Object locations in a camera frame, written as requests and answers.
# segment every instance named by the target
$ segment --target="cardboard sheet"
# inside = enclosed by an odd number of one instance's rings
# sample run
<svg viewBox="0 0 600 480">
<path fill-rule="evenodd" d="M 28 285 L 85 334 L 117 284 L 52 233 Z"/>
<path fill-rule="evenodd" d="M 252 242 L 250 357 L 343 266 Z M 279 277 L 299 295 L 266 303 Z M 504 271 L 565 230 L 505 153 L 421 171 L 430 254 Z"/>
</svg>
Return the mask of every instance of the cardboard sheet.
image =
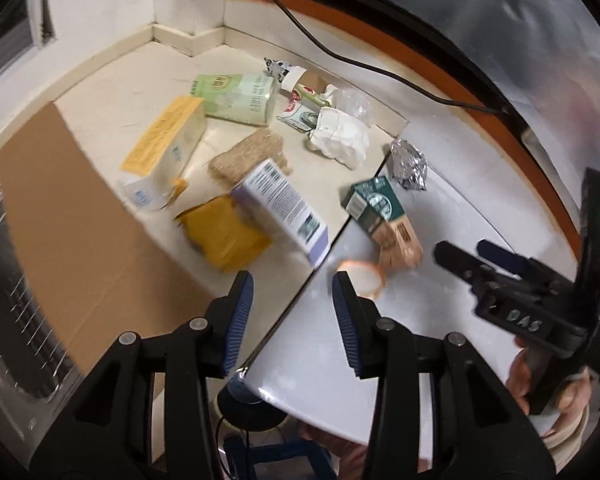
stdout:
<svg viewBox="0 0 600 480">
<path fill-rule="evenodd" d="M 54 335 L 87 373 L 126 330 L 173 331 L 210 294 L 144 232 L 48 104 L 0 150 L 11 240 Z"/>
</svg>

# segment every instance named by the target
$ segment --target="window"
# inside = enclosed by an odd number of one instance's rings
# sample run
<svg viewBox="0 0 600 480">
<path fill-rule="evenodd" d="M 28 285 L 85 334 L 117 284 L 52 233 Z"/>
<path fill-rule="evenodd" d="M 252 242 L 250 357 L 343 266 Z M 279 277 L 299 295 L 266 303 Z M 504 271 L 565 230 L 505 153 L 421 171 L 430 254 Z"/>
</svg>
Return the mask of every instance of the window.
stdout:
<svg viewBox="0 0 600 480">
<path fill-rule="evenodd" d="M 0 13 L 0 73 L 26 50 L 41 48 L 52 37 L 46 0 L 11 0 Z"/>
</svg>

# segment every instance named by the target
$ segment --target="metal sink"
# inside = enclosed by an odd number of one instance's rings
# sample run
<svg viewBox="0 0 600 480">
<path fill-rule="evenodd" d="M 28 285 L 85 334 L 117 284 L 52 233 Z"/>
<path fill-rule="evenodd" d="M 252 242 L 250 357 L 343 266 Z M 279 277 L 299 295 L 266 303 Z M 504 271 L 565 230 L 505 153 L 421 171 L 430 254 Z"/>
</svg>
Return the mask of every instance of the metal sink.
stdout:
<svg viewBox="0 0 600 480">
<path fill-rule="evenodd" d="M 0 439 L 27 468 L 81 376 L 27 285 L 0 192 Z"/>
</svg>

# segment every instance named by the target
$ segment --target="blue stool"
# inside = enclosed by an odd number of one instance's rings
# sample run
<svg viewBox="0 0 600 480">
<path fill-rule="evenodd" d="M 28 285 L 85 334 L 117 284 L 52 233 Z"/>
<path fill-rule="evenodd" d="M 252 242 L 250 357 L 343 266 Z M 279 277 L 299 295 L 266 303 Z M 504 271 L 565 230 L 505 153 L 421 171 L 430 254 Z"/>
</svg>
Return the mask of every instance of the blue stool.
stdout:
<svg viewBox="0 0 600 480">
<path fill-rule="evenodd" d="M 247 471 L 247 448 L 242 438 L 232 435 L 224 441 L 224 452 L 229 464 L 229 471 L 236 480 L 257 480 L 255 464 L 280 462 L 304 456 L 314 470 L 317 480 L 336 480 L 336 473 L 331 465 L 331 455 L 312 440 L 301 438 L 284 444 L 251 447 L 249 449 L 249 470 Z"/>
</svg>

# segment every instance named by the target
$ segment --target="yellow packet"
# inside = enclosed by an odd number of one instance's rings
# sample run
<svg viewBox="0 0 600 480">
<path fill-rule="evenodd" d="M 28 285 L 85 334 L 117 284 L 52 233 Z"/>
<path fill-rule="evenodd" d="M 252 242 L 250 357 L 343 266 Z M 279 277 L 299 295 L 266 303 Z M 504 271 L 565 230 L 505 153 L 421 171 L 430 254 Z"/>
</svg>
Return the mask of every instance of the yellow packet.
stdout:
<svg viewBox="0 0 600 480">
<path fill-rule="evenodd" d="M 245 268 L 271 245 L 267 235 L 242 221 L 229 195 L 187 209 L 176 220 L 205 259 L 223 272 Z"/>
</svg>

